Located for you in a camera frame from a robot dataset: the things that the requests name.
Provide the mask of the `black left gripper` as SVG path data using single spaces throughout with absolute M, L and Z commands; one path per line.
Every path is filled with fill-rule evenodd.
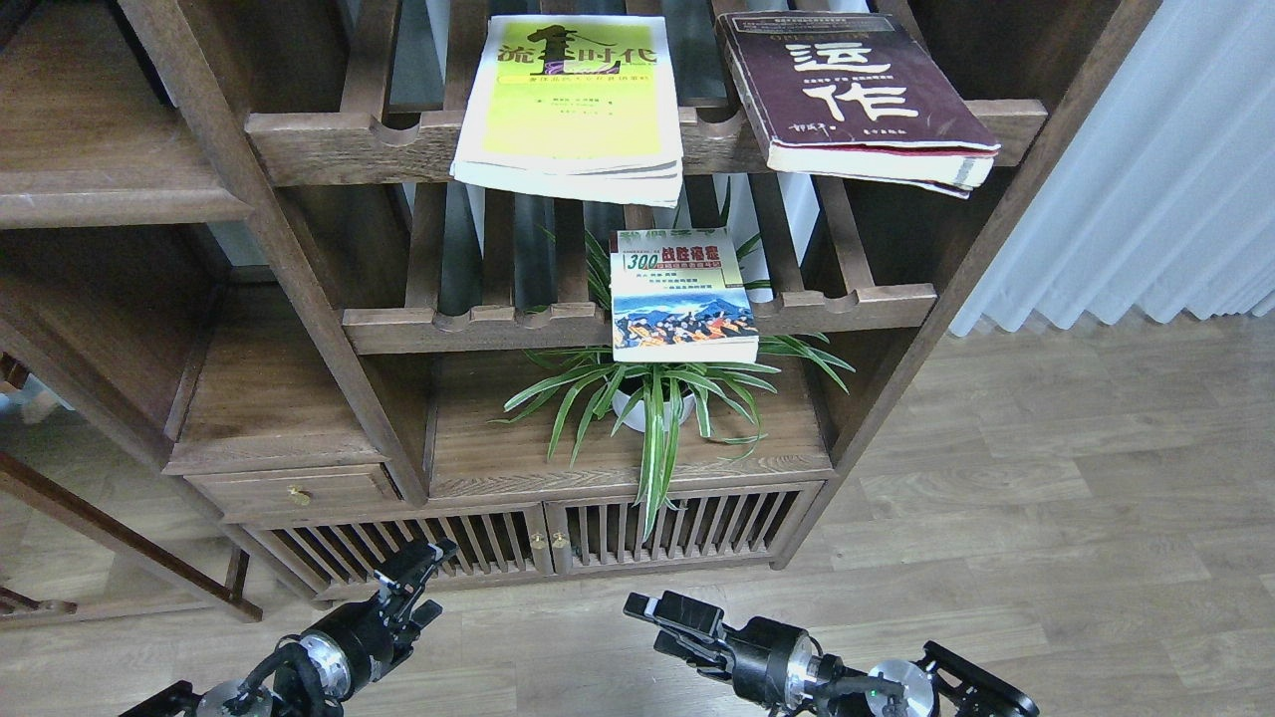
M 374 575 L 386 586 L 377 595 L 342 603 L 301 632 L 300 646 L 315 663 L 325 695 L 354 697 L 411 657 L 419 632 L 442 614 L 436 600 L 414 609 L 419 587 L 456 552 L 450 538 L 405 542 L 375 568 Z

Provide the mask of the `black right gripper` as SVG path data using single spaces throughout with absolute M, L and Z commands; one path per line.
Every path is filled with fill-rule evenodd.
M 724 625 L 723 609 L 671 591 L 660 597 L 632 592 L 623 614 L 666 630 L 652 646 L 657 653 L 729 683 L 747 702 L 794 711 L 810 697 L 807 681 L 816 649 L 810 632 L 799 626 L 754 616 L 742 629 L 733 629 Z

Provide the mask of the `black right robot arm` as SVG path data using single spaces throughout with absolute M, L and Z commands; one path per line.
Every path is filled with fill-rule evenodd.
M 754 616 L 734 629 L 720 607 L 674 592 L 632 592 L 623 612 L 657 625 L 657 652 L 728 683 L 771 716 L 938 716 L 941 697 L 958 716 L 1040 713 L 1025 693 L 936 640 L 924 644 L 921 660 L 887 660 L 861 671 L 825 653 L 801 626 Z

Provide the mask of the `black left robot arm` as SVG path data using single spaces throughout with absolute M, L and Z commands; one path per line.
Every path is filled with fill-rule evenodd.
M 417 601 L 456 552 L 450 538 L 402 545 L 374 572 L 377 595 L 342 603 L 300 635 L 283 637 L 245 679 L 204 694 L 181 680 L 127 716 L 342 716 L 346 702 L 405 662 L 419 632 L 441 616 L 440 603 Z

